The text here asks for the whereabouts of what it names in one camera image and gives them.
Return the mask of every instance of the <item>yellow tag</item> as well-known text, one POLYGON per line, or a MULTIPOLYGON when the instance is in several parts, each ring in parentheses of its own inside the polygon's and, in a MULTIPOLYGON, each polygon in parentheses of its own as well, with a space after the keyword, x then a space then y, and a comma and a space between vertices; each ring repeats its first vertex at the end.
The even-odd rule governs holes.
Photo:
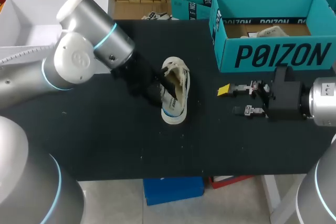
POLYGON ((219 88, 217 96, 220 96, 220 95, 223 95, 223 94, 227 94, 229 92, 229 88, 230 88, 230 84, 225 85, 225 86, 219 88))

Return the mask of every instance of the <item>white tile floor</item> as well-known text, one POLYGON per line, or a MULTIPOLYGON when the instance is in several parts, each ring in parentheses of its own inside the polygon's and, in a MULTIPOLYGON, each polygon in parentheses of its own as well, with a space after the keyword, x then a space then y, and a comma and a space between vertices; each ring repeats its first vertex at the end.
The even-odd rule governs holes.
POLYGON ((259 177, 223 188, 206 188, 202 197, 147 206, 141 179, 81 182, 87 212, 83 224, 269 224, 259 177))

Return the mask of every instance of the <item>sneaker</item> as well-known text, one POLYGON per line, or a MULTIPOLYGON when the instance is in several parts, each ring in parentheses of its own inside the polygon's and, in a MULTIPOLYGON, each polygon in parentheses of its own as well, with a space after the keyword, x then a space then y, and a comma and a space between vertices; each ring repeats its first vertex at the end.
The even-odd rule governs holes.
POLYGON ((162 119, 168 124, 179 124, 187 116, 187 99, 190 88, 189 68, 178 57, 167 58, 162 65, 162 69, 164 68, 167 69, 164 73, 165 77, 175 85, 177 100, 161 86, 162 119))

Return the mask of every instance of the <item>robotic arm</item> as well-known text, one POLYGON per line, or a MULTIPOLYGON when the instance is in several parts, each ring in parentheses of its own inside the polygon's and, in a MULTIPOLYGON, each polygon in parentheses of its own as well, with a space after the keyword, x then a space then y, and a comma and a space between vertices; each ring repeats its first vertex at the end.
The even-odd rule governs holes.
POLYGON ((42 61, 0 66, 0 109, 38 95, 66 91, 88 81, 95 58, 132 95, 161 105, 159 84, 176 98, 175 87, 136 51, 128 35, 94 0, 67 0, 57 14, 63 28, 53 52, 42 61))

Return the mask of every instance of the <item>black table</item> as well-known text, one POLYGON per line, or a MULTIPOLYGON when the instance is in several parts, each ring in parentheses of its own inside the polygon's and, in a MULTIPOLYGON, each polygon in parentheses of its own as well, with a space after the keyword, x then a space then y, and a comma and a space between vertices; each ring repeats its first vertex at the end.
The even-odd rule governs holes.
MULTIPOLYGON (((187 119, 167 125, 161 111, 128 95, 122 80, 89 82, 0 112, 50 152, 78 180, 169 176, 306 173, 330 145, 333 128, 311 120, 270 123, 232 115, 236 105, 261 106, 248 95, 218 98, 227 83, 270 81, 272 73, 219 73, 206 21, 120 21, 140 52, 161 67, 169 56, 191 70, 187 119)), ((330 71, 298 71, 310 85, 330 71)))

